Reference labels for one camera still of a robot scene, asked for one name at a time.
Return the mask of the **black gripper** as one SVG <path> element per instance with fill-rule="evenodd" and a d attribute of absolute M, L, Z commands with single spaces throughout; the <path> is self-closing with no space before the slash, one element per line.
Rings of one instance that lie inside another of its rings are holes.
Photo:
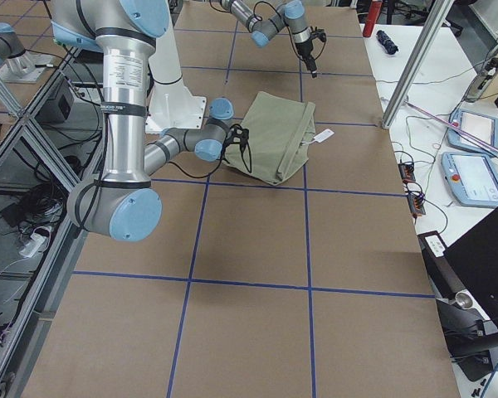
<path fill-rule="evenodd" d="M 314 50 L 312 40 L 307 40 L 303 42 L 296 42 L 295 48 L 297 54 L 300 56 L 301 60 L 304 62 L 307 69 L 310 69 L 310 75 L 312 78 L 316 78 L 318 75 L 317 68 L 315 68 L 315 58 L 312 56 L 312 51 Z"/>

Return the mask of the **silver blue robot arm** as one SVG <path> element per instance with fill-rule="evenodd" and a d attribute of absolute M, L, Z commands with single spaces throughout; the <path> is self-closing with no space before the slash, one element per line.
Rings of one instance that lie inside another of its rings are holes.
<path fill-rule="evenodd" d="M 55 1 L 51 12 L 58 42 L 103 56 L 102 168 L 71 190 L 67 214 L 83 230 L 142 240 L 163 209 L 151 176 L 182 152 L 221 162 L 232 103 L 185 86 L 167 2 Z"/>
<path fill-rule="evenodd" d="M 277 6 L 257 1 L 249 7 L 244 1 L 209 1 L 212 9 L 233 15 L 248 32 L 255 44 L 262 48 L 283 30 L 288 31 L 295 56 L 305 64 L 312 78 L 318 75 L 316 61 L 326 43 L 324 29 L 311 27 L 306 19 L 302 1 L 283 2 Z"/>

